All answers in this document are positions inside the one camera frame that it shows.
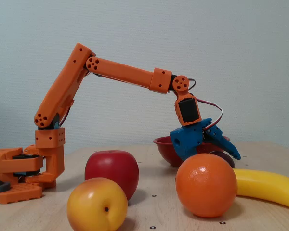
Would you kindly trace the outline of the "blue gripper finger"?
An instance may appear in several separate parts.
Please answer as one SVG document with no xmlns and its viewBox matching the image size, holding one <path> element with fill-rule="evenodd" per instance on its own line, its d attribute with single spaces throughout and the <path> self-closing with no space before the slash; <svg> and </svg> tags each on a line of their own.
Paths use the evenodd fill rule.
<svg viewBox="0 0 289 231">
<path fill-rule="evenodd" d="M 188 159 L 191 156 L 194 156 L 197 154 L 197 148 L 191 148 L 191 149 L 179 149 L 179 151 L 177 152 L 178 156 L 185 161 L 186 159 Z"/>
<path fill-rule="evenodd" d="M 223 132 L 216 125 L 204 131 L 204 142 L 221 148 L 236 160 L 241 159 L 236 147 L 223 136 Z"/>
</svg>

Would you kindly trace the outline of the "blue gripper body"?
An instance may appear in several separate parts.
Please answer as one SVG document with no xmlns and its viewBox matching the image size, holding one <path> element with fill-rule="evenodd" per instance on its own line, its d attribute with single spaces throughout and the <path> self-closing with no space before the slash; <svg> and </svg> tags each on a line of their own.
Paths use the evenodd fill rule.
<svg viewBox="0 0 289 231">
<path fill-rule="evenodd" d="M 198 123 L 182 126 L 170 132 L 170 138 L 175 150 L 193 150 L 202 143 L 203 128 L 211 124 L 212 119 L 207 118 Z"/>
</svg>

